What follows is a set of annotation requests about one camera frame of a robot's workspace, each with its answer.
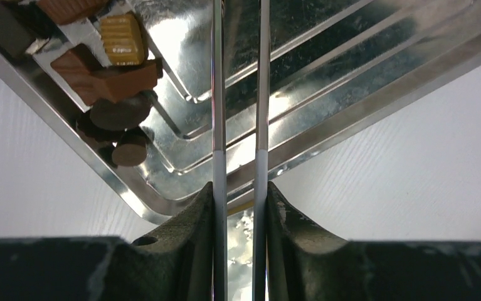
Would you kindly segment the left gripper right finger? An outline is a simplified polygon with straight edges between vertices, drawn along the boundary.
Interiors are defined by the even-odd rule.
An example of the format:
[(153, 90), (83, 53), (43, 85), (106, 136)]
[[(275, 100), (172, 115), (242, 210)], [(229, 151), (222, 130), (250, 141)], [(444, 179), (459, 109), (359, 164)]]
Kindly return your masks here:
[(268, 185), (270, 300), (481, 300), (481, 241), (347, 241)]

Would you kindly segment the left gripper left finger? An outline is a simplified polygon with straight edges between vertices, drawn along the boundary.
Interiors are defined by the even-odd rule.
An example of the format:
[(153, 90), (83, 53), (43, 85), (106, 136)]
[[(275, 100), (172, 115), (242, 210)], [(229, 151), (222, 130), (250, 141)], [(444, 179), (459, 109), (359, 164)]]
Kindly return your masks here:
[(114, 236), (0, 239), (0, 300), (210, 300), (213, 187), (132, 243)]

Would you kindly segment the steel serving tongs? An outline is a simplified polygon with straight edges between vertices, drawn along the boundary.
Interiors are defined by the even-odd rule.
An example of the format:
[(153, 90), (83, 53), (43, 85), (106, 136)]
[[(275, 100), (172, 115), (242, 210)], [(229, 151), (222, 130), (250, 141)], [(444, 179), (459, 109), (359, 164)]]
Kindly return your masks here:
[[(228, 296), (227, 270), (227, 180), (226, 168), (226, 102), (224, 69), (224, 1), (213, 1), (211, 27), (211, 100), (212, 100), (212, 163), (214, 202), (214, 299), (226, 300)], [(259, 2), (258, 61), (251, 64), (257, 72), (256, 120), (254, 133), (241, 138), (233, 146), (233, 162), (251, 163), (254, 171), (253, 188), (253, 266), (252, 299), (264, 300), (266, 296), (265, 209), (268, 195), (268, 126), (270, 96), (270, 2)]]

